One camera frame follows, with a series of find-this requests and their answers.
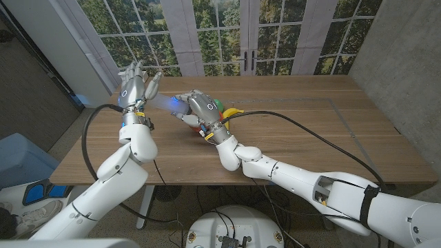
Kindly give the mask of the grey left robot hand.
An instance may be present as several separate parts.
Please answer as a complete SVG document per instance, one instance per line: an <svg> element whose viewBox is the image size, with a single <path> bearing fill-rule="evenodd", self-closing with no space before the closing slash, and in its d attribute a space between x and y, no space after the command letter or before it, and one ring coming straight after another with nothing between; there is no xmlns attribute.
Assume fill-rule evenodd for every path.
<svg viewBox="0 0 441 248"><path fill-rule="evenodd" d="M126 68L118 98L118 106L123 108L123 127L142 123L137 113L143 113L146 101L153 100L156 97L162 77L163 73L161 71L157 72L148 86L145 87L143 62L133 61Z"/></svg>

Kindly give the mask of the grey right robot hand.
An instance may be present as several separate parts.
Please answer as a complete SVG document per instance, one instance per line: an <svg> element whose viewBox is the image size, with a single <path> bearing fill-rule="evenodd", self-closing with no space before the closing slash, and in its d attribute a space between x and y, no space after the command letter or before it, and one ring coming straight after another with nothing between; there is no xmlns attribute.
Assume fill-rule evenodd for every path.
<svg viewBox="0 0 441 248"><path fill-rule="evenodd" d="M222 121L222 114L210 95L200 90L174 96L188 105L186 113L174 112L173 115L197 131L207 142L219 145L231 137Z"/></svg>

